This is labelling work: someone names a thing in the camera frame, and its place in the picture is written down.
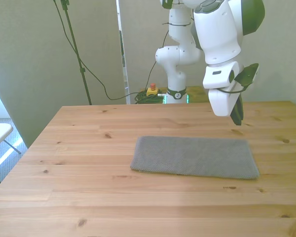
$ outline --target wood grain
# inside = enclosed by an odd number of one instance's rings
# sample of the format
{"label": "wood grain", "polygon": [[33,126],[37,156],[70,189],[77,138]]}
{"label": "wood grain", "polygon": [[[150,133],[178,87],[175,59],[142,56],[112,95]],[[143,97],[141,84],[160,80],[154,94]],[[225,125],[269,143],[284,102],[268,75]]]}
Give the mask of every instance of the wood grain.
{"label": "wood grain", "polygon": [[[143,135],[247,139],[261,177],[129,168]],[[63,107],[0,185],[0,237],[296,237],[296,106]]]}

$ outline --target chair leg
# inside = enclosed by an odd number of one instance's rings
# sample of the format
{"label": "chair leg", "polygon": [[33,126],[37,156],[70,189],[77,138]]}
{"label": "chair leg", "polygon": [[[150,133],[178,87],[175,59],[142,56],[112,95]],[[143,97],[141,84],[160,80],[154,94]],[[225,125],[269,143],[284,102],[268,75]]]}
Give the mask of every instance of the chair leg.
{"label": "chair leg", "polygon": [[6,144],[8,144],[10,147],[12,147],[17,153],[21,154],[21,152],[18,149],[16,149],[14,146],[12,146],[10,143],[8,143],[6,140],[4,140],[4,142]]}

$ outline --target gray towel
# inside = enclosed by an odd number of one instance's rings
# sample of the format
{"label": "gray towel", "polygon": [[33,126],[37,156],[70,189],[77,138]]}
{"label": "gray towel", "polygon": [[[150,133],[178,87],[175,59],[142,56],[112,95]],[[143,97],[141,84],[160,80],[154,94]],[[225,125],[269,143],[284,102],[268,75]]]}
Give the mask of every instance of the gray towel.
{"label": "gray towel", "polygon": [[248,142],[236,139],[140,137],[131,168],[235,179],[259,177]]}

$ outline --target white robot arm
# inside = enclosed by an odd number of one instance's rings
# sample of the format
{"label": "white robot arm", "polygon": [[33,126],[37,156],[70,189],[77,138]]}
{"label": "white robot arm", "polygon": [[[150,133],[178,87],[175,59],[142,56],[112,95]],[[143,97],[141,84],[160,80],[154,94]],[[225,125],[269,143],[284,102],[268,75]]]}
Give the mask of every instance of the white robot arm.
{"label": "white robot arm", "polygon": [[[185,74],[177,65],[196,63],[205,54],[203,80],[217,116],[231,116],[241,125],[241,92],[254,81],[258,64],[244,67],[240,57],[244,35],[255,32],[264,19],[262,0],[160,0],[170,9],[169,36],[180,46],[164,47],[156,53],[157,62],[168,75],[168,103],[186,101]],[[191,24],[191,10],[194,23]]]}

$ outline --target gray wall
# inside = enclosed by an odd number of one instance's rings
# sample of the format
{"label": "gray wall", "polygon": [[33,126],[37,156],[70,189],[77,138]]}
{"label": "gray wall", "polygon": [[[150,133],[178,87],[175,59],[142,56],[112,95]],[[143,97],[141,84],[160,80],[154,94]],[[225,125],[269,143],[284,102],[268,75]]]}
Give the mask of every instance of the gray wall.
{"label": "gray wall", "polygon": [[[244,93],[246,101],[291,100],[296,103],[296,1],[265,0],[266,17],[259,30],[246,36],[242,55],[246,65],[260,63],[256,83]],[[155,59],[156,49],[168,26],[169,11],[159,0],[122,0],[120,14],[130,92],[143,88]],[[177,44],[167,39],[166,45]],[[200,63],[181,67],[188,85],[201,85],[205,74]],[[166,86],[166,74],[156,66],[151,82]]]}
{"label": "gray wall", "polygon": [[[111,97],[123,96],[116,1],[70,0],[69,15],[81,58]],[[87,82],[94,105],[125,103],[88,73]],[[62,106],[88,105],[53,0],[0,0],[0,97],[27,146]]]}

